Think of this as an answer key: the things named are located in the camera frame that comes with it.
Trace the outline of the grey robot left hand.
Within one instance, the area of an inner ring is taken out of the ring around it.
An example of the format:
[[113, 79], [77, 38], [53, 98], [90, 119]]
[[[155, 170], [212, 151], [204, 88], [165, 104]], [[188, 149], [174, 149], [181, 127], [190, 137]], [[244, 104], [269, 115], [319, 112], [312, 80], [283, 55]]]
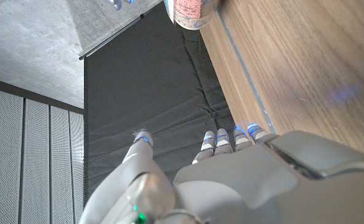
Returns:
[[81, 223], [364, 223], [364, 153], [321, 136], [257, 124], [208, 131], [169, 180], [137, 133], [88, 199]]

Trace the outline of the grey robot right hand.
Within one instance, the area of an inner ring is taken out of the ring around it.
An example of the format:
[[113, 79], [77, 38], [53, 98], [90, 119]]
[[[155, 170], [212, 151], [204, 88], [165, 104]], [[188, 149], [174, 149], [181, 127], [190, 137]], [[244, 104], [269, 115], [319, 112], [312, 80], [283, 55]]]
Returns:
[[122, 8], [122, 2], [132, 4], [134, 0], [107, 0], [114, 8], [119, 11]]

